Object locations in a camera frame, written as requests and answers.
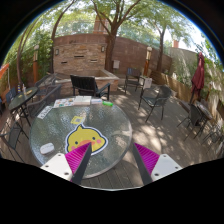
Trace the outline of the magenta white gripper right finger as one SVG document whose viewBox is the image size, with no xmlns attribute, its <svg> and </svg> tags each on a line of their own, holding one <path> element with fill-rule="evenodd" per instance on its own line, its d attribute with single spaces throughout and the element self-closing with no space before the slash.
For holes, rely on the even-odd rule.
<svg viewBox="0 0 224 224">
<path fill-rule="evenodd" d="M 144 185 L 182 169 L 168 154 L 159 155 L 137 143 L 133 144 L 133 154 Z"/>
</svg>

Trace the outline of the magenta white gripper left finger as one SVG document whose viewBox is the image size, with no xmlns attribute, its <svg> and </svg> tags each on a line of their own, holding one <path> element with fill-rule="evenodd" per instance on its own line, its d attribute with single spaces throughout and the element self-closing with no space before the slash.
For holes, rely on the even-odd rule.
<svg viewBox="0 0 224 224">
<path fill-rule="evenodd" d="M 87 143 L 69 153 L 57 153 L 42 166 L 42 169 L 80 185 L 91 153 L 91 144 Z"/>
</svg>

